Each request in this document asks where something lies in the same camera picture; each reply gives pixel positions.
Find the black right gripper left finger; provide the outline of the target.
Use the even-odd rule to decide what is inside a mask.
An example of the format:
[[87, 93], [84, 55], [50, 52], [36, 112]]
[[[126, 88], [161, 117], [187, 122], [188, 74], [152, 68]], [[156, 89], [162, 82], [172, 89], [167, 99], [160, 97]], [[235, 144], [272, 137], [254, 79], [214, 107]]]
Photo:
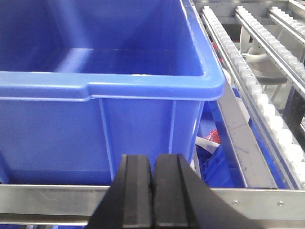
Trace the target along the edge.
[[119, 170], [90, 217], [89, 229], [151, 229], [152, 175], [145, 155], [123, 155]]

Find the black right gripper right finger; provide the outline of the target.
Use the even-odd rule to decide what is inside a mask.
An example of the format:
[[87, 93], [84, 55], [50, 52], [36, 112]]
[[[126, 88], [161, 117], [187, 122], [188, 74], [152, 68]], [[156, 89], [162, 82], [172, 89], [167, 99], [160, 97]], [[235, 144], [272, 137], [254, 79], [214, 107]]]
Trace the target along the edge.
[[227, 229], [228, 205], [194, 173], [182, 155], [160, 154], [153, 175], [157, 229]]

